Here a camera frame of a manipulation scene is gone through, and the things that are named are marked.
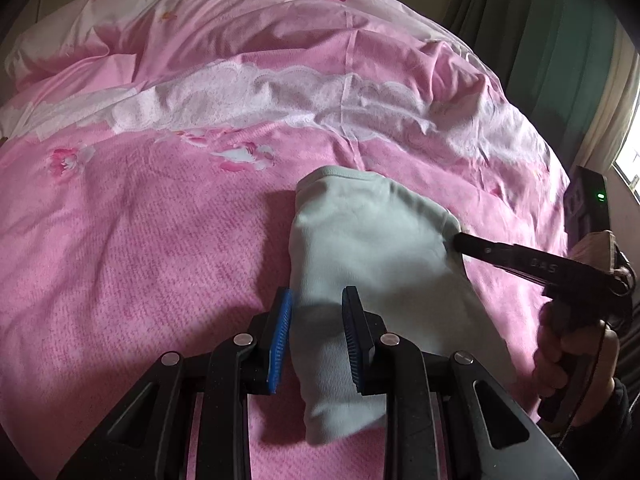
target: beige curtain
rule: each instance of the beige curtain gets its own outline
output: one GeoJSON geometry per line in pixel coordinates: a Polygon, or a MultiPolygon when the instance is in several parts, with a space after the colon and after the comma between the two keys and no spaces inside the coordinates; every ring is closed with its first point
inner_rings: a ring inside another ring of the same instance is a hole
{"type": "Polygon", "coordinates": [[[573,167],[585,166],[598,173],[609,171],[636,113],[639,89],[639,56],[624,28],[617,22],[609,76],[573,167]]]}

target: person's wrist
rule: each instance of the person's wrist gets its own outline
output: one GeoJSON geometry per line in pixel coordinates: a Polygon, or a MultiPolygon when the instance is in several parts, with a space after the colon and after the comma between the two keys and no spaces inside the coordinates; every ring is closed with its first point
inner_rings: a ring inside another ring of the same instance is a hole
{"type": "Polygon", "coordinates": [[[584,397],[582,406],[574,419],[573,426],[584,426],[591,422],[604,409],[616,389],[616,382],[609,378],[606,384],[601,387],[594,387],[592,384],[589,392],[584,397]]]}

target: black sleeve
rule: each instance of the black sleeve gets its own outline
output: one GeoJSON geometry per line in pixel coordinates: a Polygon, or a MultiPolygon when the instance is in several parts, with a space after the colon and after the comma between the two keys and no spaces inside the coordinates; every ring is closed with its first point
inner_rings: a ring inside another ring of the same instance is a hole
{"type": "Polygon", "coordinates": [[[580,480],[600,475],[631,426],[626,388],[618,379],[615,381],[613,394],[598,416],[572,428],[559,448],[580,480]]]}

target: green curtain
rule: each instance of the green curtain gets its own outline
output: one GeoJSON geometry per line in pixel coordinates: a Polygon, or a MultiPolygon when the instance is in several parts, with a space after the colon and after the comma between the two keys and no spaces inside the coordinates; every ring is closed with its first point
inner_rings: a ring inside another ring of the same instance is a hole
{"type": "Polygon", "coordinates": [[[569,170],[609,73],[616,18],[604,0],[452,0],[444,25],[569,170]]]}

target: bed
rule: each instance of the bed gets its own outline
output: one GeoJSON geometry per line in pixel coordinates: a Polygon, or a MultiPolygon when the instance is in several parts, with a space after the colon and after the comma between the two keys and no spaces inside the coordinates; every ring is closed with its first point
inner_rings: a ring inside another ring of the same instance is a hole
{"type": "MultiPolygon", "coordinates": [[[[166,350],[289,282],[296,183],[392,178],[466,231],[562,254],[568,179],[497,77],[395,0],[75,0],[23,33],[0,109],[0,423],[41,479],[166,350]]],[[[533,412],[540,288],[466,271],[533,412]]],[[[290,364],[251,399],[254,478],[378,478],[383,433],[304,442],[290,364]]]]}

